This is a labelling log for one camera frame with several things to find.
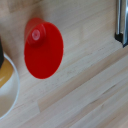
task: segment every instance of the bowl rim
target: bowl rim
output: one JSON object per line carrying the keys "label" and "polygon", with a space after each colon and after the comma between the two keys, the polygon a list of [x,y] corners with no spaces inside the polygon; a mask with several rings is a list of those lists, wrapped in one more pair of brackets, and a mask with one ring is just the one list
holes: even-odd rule
{"label": "bowl rim", "polygon": [[15,97],[15,100],[14,100],[12,106],[10,107],[10,109],[3,116],[0,117],[0,120],[3,119],[5,116],[7,116],[11,112],[11,110],[13,109],[13,107],[15,106],[15,104],[16,104],[16,102],[18,100],[19,91],[20,91],[20,78],[19,78],[19,74],[18,74],[18,71],[16,69],[16,66],[14,65],[14,63],[12,62],[12,60],[9,58],[9,56],[6,53],[4,53],[4,57],[11,63],[11,65],[14,68],[14,71],[15,71],[16,76],[17,76],[17,81],[18,81],[18,85],[17,86],[18,86],[18,88],[17,88],[16,97]]}

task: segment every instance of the red cup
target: red cup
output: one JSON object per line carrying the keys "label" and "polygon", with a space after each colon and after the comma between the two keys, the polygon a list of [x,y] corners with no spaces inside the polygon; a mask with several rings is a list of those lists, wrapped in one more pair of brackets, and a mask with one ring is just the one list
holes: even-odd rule
{"label": "red cup", "polygon": [[63,58],[63,39],[58,28],[40,18],[31,19],[25,29],[24,59],[29,72],[46,79],[59,68]]}

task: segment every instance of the white object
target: white object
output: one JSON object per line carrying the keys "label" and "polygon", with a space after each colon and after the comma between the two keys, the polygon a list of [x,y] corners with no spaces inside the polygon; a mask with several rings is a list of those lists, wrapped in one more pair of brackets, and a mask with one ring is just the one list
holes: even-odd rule
{"label": "white object", "polygon": [[4,57],[11,63],[14,71],[11,78],[0,88],[0,119],[4,118],[13,109],[20,89],[18,71],[6,54],[4,54]]}

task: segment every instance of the wood grain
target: wood grain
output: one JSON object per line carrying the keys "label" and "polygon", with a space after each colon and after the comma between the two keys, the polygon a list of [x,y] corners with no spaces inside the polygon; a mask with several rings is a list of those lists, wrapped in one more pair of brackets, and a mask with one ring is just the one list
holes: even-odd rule
{"label": "wood grain", "polygon": [[[33,17],[55,24],[64,40],[60,68],[46,80],[24,63]],[[114,39],[115,23],[116,0],[0,0],[2,45],[21,84],[0,128],[127,128],[128,47]]]}

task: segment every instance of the red object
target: red object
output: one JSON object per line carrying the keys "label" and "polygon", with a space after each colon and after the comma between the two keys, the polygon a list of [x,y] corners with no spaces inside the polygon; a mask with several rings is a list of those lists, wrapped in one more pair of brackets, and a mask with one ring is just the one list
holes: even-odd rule
{"label": "red object", "polygon": [[63,57],[63,39],[58,28],[40,18],[31,19],[25,29],[24,59],[36,78],[52,76]]}

